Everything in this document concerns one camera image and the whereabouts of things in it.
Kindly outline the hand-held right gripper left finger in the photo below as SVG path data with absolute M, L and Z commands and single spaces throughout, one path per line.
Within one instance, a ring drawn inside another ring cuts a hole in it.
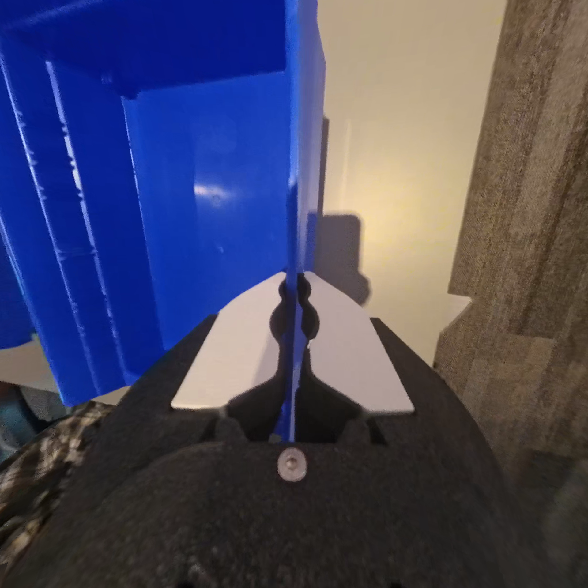
M 275 417 L 285 387 L 286 273 L 278 272 L 223 307 L 171 407 L 232 417 Z

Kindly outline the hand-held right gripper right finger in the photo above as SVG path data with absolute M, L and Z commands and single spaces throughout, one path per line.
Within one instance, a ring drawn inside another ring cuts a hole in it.
M 312 376 L 368 415 L 415 408 L 369 315 L 313 272 L 300 276 Z

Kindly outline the blue plastic bin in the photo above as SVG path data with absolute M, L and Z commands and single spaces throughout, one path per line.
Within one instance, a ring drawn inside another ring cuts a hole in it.
M 1 349 L 66 405 L 313 267 L 317 1 L 1 1 Z

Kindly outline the person's plaid shirt torso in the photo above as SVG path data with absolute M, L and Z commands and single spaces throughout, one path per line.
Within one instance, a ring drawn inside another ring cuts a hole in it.
M 97 401 L 78 406 L 1 464 L 1 587 L 54 514 L 113 409 Z

